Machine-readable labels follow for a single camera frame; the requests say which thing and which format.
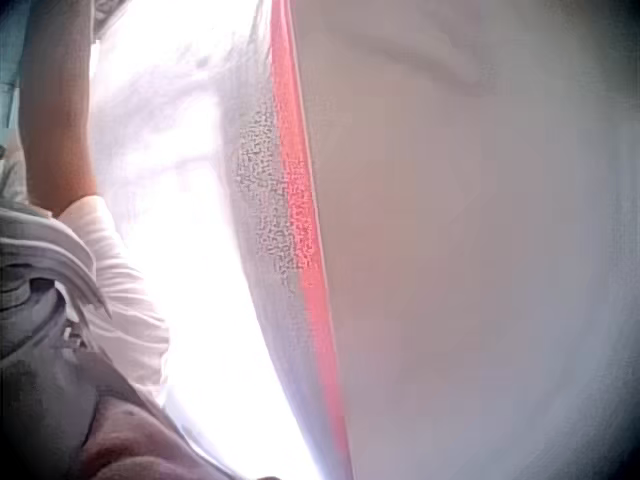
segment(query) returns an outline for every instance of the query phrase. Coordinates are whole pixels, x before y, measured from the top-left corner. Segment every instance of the red stripe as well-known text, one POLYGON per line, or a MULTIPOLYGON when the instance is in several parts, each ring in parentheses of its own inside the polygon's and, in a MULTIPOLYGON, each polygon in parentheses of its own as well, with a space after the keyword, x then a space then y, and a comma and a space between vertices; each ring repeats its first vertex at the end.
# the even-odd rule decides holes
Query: red stripe
POLYGON ((300 103, 289 0, 272 1, 271 71, 276 119, 280 132, 280 156, 287 185, 289 222, 293 231, 307 318, 310 322, 325 401, 331 416, 334 440, 341 454, 349 462, 344 410, 313 199, 309 152, 300 103))

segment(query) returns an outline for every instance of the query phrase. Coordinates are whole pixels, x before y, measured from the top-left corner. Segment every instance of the white sleeve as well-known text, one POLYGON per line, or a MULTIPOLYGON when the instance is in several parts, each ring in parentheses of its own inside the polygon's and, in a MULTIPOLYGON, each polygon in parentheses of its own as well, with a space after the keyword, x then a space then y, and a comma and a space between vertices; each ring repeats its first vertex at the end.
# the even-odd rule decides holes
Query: white sleeve
POLYGON ((113 217, 101 197, 85 197, 58 218, 95 259, 96 282, 112 318, 87 312, 93 338, 138 390, 162 402, 169 329, 149 298, 145 281, 126 257, 113 217))

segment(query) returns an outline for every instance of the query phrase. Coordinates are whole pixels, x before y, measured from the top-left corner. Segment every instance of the white shirt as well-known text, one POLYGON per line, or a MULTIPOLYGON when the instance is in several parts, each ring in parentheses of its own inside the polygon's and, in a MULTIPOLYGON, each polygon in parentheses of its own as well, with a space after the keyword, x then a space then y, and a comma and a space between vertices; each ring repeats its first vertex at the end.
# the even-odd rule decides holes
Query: white shirt
POLYGON ((111 318, 86 312, 93 339, 139 391, 162 403, 169 329, 149 298, 145 281, 127 259, 111 212, 98 196, 82 198, 58 218, 94 257, 96 283, 111 318))

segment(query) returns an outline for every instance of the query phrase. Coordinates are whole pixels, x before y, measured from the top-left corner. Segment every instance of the white fabric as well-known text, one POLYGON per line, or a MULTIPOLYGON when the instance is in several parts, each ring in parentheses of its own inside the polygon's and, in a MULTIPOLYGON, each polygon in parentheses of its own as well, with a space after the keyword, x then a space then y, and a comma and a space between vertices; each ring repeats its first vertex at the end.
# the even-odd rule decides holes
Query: white fabric
POLYGON ((149 298, 145 281, 129 262, 113 217, 101 197, 85 197, 60 215, 95 259, 96 282, 112 318, 86 312, 94 340, 141 392, 162 403, 169 330, 149 298))

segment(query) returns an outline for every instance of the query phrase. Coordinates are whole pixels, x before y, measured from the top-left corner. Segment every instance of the red trim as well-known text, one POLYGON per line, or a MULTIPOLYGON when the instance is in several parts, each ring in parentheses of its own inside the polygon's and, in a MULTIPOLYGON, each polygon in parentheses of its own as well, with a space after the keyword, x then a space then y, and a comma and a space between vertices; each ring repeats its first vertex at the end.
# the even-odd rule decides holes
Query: red trim
POLYGON ((271 72, 289 222, 334 440, 349 459, 293 41, 289 0, 272 0, 271 72))

